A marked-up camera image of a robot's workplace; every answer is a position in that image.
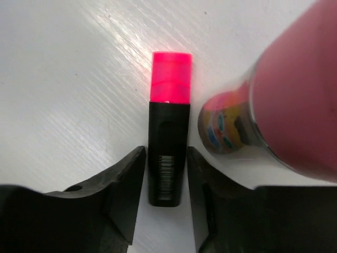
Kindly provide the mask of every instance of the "hole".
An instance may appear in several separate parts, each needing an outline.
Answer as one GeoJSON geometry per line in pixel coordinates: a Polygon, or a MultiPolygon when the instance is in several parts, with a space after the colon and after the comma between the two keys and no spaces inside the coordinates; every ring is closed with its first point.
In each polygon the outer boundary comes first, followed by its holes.
{"type": "Polygon", "coordinates": [[[82,189],[82,186],[70,186],[68,189],[65,191],[79,191],[82,189]]]}

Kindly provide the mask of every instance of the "pink cap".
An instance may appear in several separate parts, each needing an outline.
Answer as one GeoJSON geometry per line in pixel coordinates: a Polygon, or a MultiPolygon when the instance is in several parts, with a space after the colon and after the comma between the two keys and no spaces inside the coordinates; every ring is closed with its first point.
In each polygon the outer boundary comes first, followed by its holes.
{"type": "Polygon", "coordinates": [[[153,53],[151,102],[189,104],[192,55],[153,53]]]}

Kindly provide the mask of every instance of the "highlighter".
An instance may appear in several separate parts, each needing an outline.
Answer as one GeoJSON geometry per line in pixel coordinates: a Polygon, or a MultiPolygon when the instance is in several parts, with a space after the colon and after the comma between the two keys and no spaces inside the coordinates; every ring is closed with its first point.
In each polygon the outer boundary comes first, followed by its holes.
{"type": "Polygon", "coordinates": [[[190,119],[192,55],[153,53],[148,121],[148,199],[180,203],[190,119]]]}

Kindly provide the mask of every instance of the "colorful label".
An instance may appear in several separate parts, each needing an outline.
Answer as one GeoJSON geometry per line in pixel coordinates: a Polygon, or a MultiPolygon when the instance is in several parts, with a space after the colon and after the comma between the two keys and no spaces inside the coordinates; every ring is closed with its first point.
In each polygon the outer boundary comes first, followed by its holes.
{"type": "Polygon", "coordinates": [[[247,83],[240,89],[221,93],[210,99],[201,112],[207,147],[220,153],[232,153],[249,144],[242,117],[246,115],[247,83]]]}

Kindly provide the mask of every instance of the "pink cylindrical container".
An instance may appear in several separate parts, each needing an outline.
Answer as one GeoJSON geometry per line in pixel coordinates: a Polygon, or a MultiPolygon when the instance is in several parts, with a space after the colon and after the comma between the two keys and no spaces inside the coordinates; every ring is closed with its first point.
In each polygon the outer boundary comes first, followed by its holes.
{"type": "Polygon", "coordinates": [[[260,149],[300,174],[337,181],[337,1],[313,4],[237,89],[210,98],[198,129],[216,155],[260,149]]]}

